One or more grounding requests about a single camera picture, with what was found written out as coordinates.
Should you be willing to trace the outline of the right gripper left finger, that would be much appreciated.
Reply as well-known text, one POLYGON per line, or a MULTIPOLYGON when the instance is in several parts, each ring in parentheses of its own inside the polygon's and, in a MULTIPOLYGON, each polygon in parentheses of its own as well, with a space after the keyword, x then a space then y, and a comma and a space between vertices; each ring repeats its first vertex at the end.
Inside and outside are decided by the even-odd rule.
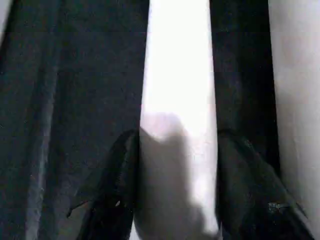
POLYGON ((123 132, 105 161, 92 171, 72 199, 68 214, 89 204, 78 240, 128 240, 137 199, 140 139, 123 132))

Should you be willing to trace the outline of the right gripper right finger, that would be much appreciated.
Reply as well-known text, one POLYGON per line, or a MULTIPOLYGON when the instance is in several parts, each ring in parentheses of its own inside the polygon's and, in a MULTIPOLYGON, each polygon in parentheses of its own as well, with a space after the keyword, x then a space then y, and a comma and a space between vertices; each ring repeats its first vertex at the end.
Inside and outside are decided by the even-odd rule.
POLYGON ((225 240, 313 240, 308 219, 244 137, 218 132, 218 219, 225 240))

